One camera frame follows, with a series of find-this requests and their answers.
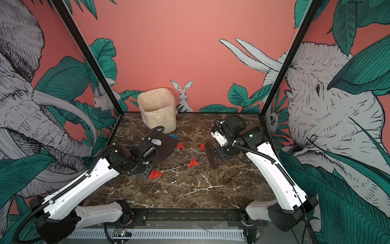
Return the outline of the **brown hand brush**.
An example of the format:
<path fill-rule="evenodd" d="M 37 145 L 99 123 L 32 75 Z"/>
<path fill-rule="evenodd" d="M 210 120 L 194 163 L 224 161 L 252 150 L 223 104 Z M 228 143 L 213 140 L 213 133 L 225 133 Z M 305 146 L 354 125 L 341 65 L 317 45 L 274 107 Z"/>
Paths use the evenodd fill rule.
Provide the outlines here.
<path fill-rule="evenodd" d="M 211 146 L 210 143 L 206 143 L 205 146 L 205 151 L 206 151 L 206 156 L 208 159 L 209 166 L 212 169 L 217 169 L 218 168 L 218 153 L 215 148 Z"/>

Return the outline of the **red paper scrap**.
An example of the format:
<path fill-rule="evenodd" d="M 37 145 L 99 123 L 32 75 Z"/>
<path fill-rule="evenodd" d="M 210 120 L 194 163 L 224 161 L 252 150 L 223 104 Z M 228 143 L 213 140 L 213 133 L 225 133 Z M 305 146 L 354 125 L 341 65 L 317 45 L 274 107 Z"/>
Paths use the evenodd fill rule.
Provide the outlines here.
<path fill-rule="evenodd" d="M 163 172 L 158 172 L 158 171 L 155 171 L 155 170 L 152 170 L 150 175 L 148 176 L 148 179 L 155 179 L 155 178 L 160 178 L 164 175 Z"/>
<path fill-rule="evenodd" d="M 206 148 L 205 148 L 205 144 L 204 143 L 200 144 L 200 149 L 203 150 L 204 152 L 206 152 Z"/>
<path fill-rule="evenodd" d="M 195 158 L 192 158 L 191 162 L 188 165 L 188 169 L 194 167 L 194 166 L 199 166 L 200 164 L 195 160 Z"/>
<path fill-rule="evenodd" d="M 177 149 L 185 149 L 184 145 L 182 143 L 178 143 L 176 146 Z"/>

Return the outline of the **dark brown dustpan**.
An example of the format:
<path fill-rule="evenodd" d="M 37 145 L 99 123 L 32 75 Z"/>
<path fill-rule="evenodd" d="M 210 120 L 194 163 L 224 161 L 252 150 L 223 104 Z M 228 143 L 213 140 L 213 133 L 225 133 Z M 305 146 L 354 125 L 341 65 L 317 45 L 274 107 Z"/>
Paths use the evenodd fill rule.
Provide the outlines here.
<path fill-rule="evenodd" d="M 168 158 L 174 152 L 177 144 L 179 143 L 179 140 L 177 138 L 173 138 L 164 133 L 155 136 L 154 139 L 159 139 L 162 141 L 161 146 L 154 145 L 157 151 L 157 162 L 163 161 Z"/>

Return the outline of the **white paper scrap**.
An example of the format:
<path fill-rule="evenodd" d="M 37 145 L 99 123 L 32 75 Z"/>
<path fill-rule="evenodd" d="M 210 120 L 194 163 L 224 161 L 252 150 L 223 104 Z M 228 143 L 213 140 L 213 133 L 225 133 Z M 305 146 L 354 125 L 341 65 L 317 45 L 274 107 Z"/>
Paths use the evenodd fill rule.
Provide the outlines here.
<path fill-rule="evenodd" d="M 161 146 L 161 145 L 162 145 L 162 141 L 159 140 L 159 139 L 152 139 L 151 142 L 152 142 L 154 145 L 157 145 L 157 146 Z"/>

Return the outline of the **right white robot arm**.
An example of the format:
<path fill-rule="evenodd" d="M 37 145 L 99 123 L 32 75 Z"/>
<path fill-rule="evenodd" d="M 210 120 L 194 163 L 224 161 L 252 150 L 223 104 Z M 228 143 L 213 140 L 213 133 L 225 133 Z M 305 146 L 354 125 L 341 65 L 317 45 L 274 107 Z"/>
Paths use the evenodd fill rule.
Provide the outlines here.
<path fill-rule="evenodd" d="M 287 173 L 260 127 L 251 126 L 238 133 L 219 133 L 212 129 L 211 135 L 219 144 L 217 151 L 223 161 L 244 153 L 260 171 L 276 197 L 269 202 L 250 203 L 245 211 L 252 220 L 270 221 L 279 230 L 287 232 L 318 205 L 316 197 L 308 195 Z"/>

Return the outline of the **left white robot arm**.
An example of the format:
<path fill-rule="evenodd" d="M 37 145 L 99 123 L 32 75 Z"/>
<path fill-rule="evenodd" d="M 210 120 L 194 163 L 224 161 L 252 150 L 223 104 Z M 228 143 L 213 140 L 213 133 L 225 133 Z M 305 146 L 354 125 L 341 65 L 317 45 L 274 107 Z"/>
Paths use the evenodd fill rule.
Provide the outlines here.
<path fill-rule="evenodd" d="M 35 224 L 38 234 L 48 244 L 56 244 L 73 231 L 100 223 L 131 224 L 134 218 L 126 201 L 82 207 L 91 193 L 121 174 L 147 179 L 152 172 L 152 161 L 157 158 L 153 143 L 143 140 L 139 145 L 111 145 L 94 160 L 89 170 L 57 192 L 42 199 Z"/>

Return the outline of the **cream bin with plastic liner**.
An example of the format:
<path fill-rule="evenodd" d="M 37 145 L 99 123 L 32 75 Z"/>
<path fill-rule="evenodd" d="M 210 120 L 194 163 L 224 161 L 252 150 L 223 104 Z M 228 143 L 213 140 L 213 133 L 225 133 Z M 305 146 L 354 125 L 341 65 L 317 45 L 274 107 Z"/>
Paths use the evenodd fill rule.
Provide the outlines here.
<path fill-rule="evenodd" d="M 163 133 L 176 130 L 178 110 L 173 93 L 167 88 L 157 88 L 141 93 L 138 96 L 139 110 L 144 124 L 153 129 L 163 126 Z"/>

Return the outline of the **black front mounting rail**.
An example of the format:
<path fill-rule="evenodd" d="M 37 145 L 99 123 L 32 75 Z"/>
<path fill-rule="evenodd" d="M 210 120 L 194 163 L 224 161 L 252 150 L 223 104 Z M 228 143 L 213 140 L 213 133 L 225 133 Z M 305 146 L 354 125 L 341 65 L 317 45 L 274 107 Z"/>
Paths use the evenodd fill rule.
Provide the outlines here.
<path fill-rule="evenodd" d="M 98 220 L 98 224 L 112 223 L 114 226 L 135 227 L 146 226 L 148 221 L 206 221 L 206 222 L 227 222 L 229 227 L 255 228 L 265 225 L 267 222 L 273 223 L 277 228 L 286 232 L 295 227 L 304 219 L 304 214 L 300 209 L 296 211 L 278 210 L 276 207 L 265 209 L 265 215 L 251 217 L 243 209 L 174 209 L 174 208 L 133 208 L 124 211 L 118 220 L 110 220 L 103 217 Z"/>

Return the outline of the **left black frame post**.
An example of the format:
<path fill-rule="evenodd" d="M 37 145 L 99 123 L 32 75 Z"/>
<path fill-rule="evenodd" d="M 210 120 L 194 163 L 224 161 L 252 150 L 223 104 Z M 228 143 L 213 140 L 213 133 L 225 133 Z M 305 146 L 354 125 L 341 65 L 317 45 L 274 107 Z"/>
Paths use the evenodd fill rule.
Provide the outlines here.
<path fill-rule="evenodd" d="M 85 38 L 83 37 L 82 33 L 80 32 L 79 27 L 75 23 L 73 17 L 71 16 L 70 11 L 68 10 L 68 7 L 64 3 L 64 1 L 60 0 L 53 0 L 51 1 L 54 8 L 58 12 L 59 16 L 61 17 L 62 21 L 66 25 L 68 31 L 72 35 L 74 41 L 76 42 L 77 46 L 81 50 L 84 58 L 86 59 L 87 63 L 92 69 L 93 74 L 98 79 L 99 83 L 103 87 L 104 91 L 106 92 L 107 96 L 109 97 L 110 101 L 112 102 L 114 108 L 117 110 L 120 117 L 124 115 L 124 111 L 121 108 L 121 105 L 119 104 L 118 100 L 116 99 L 111 87 L 109 86 L 105 75 L 100 68 L 96 58 L 91 52 L 90 47 L 86 43 Z"/>

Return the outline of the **black frame post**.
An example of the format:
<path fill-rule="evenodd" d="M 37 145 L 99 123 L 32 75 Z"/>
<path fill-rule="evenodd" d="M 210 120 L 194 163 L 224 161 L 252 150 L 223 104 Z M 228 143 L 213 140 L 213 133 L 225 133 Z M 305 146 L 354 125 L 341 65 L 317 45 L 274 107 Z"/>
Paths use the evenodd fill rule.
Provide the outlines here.
<path fill-rule="evenodd" d="M 298 31 L 296 33 L 296 36 L 286 54 L 285 60 L 282 64 L 282 67 L 280 71 L 278 72 L 278 75 L 276 77 L 276 80 L 270 90 L 270 93 L 267 97 L 267 100 L 263 106 L 263 109 L 260 112 L 260 117 L 264 117 L 266 115 L 267 110 L 269 109 L 271 102 L 273 98 L 275 97 L 281 83 L 284 81 L 284 78 L 288 72 L 288 69 L 290 68 L 290 65 L 292 64 L 296 53 L 299 50 L 299 47 L 301 43 L 303 42 L 303 39 L 305 38 L 308 29 L 317 13 L 319 10 L 320 6 L 322 4 L 322 1 L 320 0 L 315 0 L 315 1 L 310 1 L 310 4 L 305 12 L 304 18 L 298 28 Z"/>
<path fill-rule="evenodd" d="M 54 8 L 58 12 L 59 16 L 61 17 L 62 21 L 66 25 L 68 31 L 72 35 L 74 41 L 76 42 L 77 46 L 81 50 L 84 58 L 86 59 L 87 63 L 92 69 L 93 74 L 98 79 L 99 83 L 103 87 L 104 91 L 106 92 L 107 96 L 109 97 L 110 101 L 112 102 L 114 108 L 117 110 L 120 117 L 124 115 L 124 111 L 121 108 L 121 105 L 119 104 L 118 100 L 116 99 L 111 87 L 109 86 L 105 75 L 100 68 L 96 58 L 91 52 L 90 47 L 86 43 L 85 38 L 83 37 L 82 33 L 80 32 L 79 27 L 75 23 L 73 17 L 71 16 L 70 11 L 68 10 L 68 7 L 64 3 L 64 1 L 60 0 L 53 0 L 51 1 Z"/>

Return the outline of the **right black frame post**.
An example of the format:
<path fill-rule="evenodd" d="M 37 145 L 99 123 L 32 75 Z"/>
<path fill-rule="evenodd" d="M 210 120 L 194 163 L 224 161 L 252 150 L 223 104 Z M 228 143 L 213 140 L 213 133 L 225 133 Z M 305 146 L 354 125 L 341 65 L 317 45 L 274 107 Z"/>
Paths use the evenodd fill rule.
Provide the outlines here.
<path fill-rule="evenodd" d="M 267 100 L 263 106 L 263 109 L 260 112 L 260 117 L 264 117 L 266 115 L 267 110 L 269 109 L 271 102 L 273 98 L 275 97 L 281 83 L 284 81 L 284 78 L 288 72 L 288 69 L 290 68 L 290 65 L 292 64 L 296 53 L 299 50 L 299 47 L 301 43 L 303 42 L 303 39 L 305 38 L 308 29 L 317 13 L 319 10 L 320 6 L 322 4 L 322 1 L 320 0 L 315 0 L 315 1 L 310 1 L 310 4 L 305 12 L 304 18 L 298 28 L 298 31 L 296 33 L 296 36 L 286 54 L 285 60 L 282 64 L 282 67 L 280 71 L 278 72 L 278 75 L 276 77 L 276 80 L 270 90 L 270 93 L 267 97 Z"/>

